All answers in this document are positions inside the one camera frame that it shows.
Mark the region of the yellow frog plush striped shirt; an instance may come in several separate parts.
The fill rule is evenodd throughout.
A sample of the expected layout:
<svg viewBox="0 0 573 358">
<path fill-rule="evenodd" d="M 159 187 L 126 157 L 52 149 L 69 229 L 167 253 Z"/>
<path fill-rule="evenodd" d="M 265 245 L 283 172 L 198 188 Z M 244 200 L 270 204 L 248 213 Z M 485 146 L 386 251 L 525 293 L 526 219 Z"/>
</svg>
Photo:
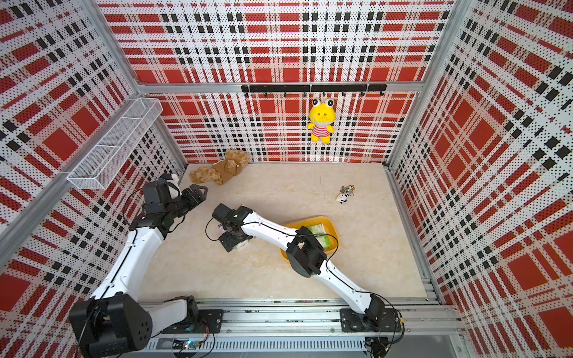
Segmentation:
<svg viewBox="0 0 573 358">
<path fill-rule="evenodd" d="M 315 98 L 312 101 L 312 108 L 309 113 L 310 123 L 307 129 L 310 131 L 311 141 L 329 144 L 334 133 L 334 122 L 336 113 L 334 110 L 334 100 L 327 98 L 321 101 Z"/>
</svg>

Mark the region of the black hook rail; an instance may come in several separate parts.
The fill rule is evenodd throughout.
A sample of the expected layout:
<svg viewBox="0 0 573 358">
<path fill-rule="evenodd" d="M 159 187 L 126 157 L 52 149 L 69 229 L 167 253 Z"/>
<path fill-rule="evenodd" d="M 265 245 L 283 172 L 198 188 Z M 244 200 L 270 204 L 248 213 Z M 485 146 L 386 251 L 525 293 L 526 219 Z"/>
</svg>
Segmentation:
<svg viewBox="0 0 573 358">
<path fill-rule="evenodd" d="M 242 93 L 307 93 L 307 92 L 385 92 L 387 84 L 286 84 L 286 85 L 243 85 Z"/>
</svg>

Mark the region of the small electronics board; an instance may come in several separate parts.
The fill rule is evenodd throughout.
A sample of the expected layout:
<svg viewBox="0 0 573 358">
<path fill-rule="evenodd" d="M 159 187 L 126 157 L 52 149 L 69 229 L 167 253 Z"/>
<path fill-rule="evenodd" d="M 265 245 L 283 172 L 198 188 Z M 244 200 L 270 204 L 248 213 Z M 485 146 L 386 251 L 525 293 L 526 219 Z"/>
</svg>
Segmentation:
<svg viewBox="0 0 573 358">
<path fill-rule="evenodd" d="M 201 348 L 202 341 L 198 340 L 173 340 L 172 349 L 174 351 L 197 351 Z"/>
</svg>

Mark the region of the brown teddy bear plush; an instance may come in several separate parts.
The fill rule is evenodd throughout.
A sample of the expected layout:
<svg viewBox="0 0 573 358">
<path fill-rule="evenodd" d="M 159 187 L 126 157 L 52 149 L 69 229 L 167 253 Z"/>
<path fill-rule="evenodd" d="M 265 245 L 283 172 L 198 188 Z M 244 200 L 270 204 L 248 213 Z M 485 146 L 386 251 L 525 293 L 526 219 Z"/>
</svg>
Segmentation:
<svg viewBox="0 0 573 358">
<path fill-rule="evenodd" d="M 215 182 L 219 186 L 238 176 L 250 162 L 247 152 L 228 150 L 223 160 L 210 167 L 202 166 L 190 173 L 193 183 Z"/>
</svg>

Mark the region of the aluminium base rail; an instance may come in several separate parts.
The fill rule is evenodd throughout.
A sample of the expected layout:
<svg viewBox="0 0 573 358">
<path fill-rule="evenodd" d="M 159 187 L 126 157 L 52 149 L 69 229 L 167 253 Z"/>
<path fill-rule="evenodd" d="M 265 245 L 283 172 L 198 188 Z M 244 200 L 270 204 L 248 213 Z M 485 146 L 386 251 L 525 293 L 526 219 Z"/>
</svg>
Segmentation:
<svg viewBox="0 0 573 358">
<path fill-rule="evenodd" d="M 350 330 L 349 325 L 359 320 L 339 298 L 200 299 L 201 327 L 167 328 L 128 356 L 473 357 L 452 306 L 429 299 L 399 299 L 392 306 L 403 318 L 402 333 Z M 174 351 L 173 340 L 198 340 L 202 346 Z"/>
</svg>

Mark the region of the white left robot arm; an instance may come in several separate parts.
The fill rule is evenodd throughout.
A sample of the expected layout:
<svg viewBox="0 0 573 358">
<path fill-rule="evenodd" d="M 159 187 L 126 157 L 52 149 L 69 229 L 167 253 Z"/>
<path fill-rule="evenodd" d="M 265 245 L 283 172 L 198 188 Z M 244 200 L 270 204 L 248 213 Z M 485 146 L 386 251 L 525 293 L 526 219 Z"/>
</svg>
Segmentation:
<svg viewBox="0 0 573 358">
<path fill-rule="evenodd" d="M 178 176 L 164 174 L 139 190 L 143 211 L 128 228 L 125 245 L 100 286 L 85 301 L 73 305 L 69 321 L 83 357 L 121 356 L 144 349 L 166 328 L 200 324 L 192 295 L 168 300 L 152 310 L 139 302 L 140 288 L 155 252 L 176 228 L 176 219 L 202 204 L 208 189 L 178 186 Z"/>
</svg>

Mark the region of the yellow plastic storage tray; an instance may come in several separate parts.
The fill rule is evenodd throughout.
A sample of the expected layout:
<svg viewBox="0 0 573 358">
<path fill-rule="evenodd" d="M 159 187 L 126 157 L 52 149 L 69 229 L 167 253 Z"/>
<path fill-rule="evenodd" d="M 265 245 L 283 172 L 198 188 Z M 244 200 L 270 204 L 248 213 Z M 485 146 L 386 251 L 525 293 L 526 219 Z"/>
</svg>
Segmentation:
<svg viewBox="0 0 573 358">
<path fill-rule="evenodd" d="M 336 229 L 335 225 L 333 224 L 333 222 L 328 217 L 326 217 L 326 216 L 314 216 L 314 217 L 310 217 L 310 218 L 306 218 L 306 219 L 301 219 L 301 220 L 298 220 L 296 222 L 287 223 L 287 224 L 285 224 L 285 226 L 287 228 L 299 229 L 299 228 L 301 228 L 301 226 L 305 226 L 306 228 L 308 228 L 309 226 L 318 225 L 318 224 L 325 225 L 327 234 L 330 237 L 330 241 L 331 241 L 331 247 L 328 250 L 325 250 L 325 252 L 327 255 L 331 255 L 338 248 L 339 234 L 337 233 L 337 229 Z"/>
</svg>

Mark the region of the green tissue pack tray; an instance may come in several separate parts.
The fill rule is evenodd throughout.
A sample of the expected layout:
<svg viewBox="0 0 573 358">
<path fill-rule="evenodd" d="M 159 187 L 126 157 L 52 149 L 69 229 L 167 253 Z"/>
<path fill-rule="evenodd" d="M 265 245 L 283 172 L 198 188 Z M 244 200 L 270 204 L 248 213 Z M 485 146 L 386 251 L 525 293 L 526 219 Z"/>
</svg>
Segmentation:
<svg viewBox="0 0 573 358">
<path fill-rule="evenodd" d="M 318 225 L 312 225 L 309 226 L 308 229 L 311 231 L 311 233 L 313 235 L 315 235 L 316 237 L 326 237 L 328 238 L 328 234 L 325 228 L 325 225 L 323 224 L 318 224 Z"/>
</svg>

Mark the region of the white black cow plush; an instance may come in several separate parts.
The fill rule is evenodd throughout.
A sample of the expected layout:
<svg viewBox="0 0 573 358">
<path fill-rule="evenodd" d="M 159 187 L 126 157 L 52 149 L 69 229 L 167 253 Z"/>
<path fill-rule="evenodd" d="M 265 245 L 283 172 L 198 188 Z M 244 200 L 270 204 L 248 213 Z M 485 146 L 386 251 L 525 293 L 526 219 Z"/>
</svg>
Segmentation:
<svg viewBox="0 0 573 358">
<path fill-rule="evenodd" d="M 349 200 L 349 195 L 346 193 L 340 193 L 337 196 L 337 202 L 339 202 L 340 204 L 345 204 L 348 200 Z"/>
</svg>

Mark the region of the green tissue pack front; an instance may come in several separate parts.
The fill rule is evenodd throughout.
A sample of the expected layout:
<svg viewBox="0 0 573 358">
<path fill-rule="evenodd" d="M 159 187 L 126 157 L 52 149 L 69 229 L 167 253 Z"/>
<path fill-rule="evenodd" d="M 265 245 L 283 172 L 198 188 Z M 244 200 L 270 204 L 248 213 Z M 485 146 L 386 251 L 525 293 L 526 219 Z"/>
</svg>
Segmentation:
<svg viewBox="0 0 573 358">
<path fill-rule="evenodd" d="M 323 249 L 328 250 L 331 247 L 331 241 L 329 236 L 319 235 L 316 237 Z"/>
</svg>

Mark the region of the fox figure keychain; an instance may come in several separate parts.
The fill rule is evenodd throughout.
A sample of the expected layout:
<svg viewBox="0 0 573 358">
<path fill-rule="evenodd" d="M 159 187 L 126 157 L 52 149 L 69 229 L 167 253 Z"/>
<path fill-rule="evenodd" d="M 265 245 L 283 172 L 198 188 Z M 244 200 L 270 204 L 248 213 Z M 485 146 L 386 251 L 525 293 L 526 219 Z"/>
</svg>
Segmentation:
<svg viewBox="0 0 573 358">
<path fill-rule="evenodd" d="M 352 184 L 348 186 L 342 186 L 340 193 L 348 196 L 353 196 L 355 194 L 355 186 Z"/>
</svg>

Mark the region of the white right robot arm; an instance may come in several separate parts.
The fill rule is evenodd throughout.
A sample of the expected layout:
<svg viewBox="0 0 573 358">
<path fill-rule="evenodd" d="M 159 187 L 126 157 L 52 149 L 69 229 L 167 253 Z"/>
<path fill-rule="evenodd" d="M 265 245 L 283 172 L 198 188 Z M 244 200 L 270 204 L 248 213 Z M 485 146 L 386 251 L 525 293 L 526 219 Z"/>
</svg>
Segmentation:
<svg viewBox="0 0 573 358">
<path fill-rule="evenodd" d="M 287 228 L 264 219 L 247 207 L 234 210 L 224 204 L 214 209 L 212 219 L 222 226 L 219 242 L 227 252 L 256 237 L 284 251 L 297 274 L 315 279 L 337 293 L 359 320 L 349 325 L 350 330 L 404 332 L 403 318 L 398 310 L 386 298 L 359 287 L 338 270 L 309 228 Z"/>
</svg>

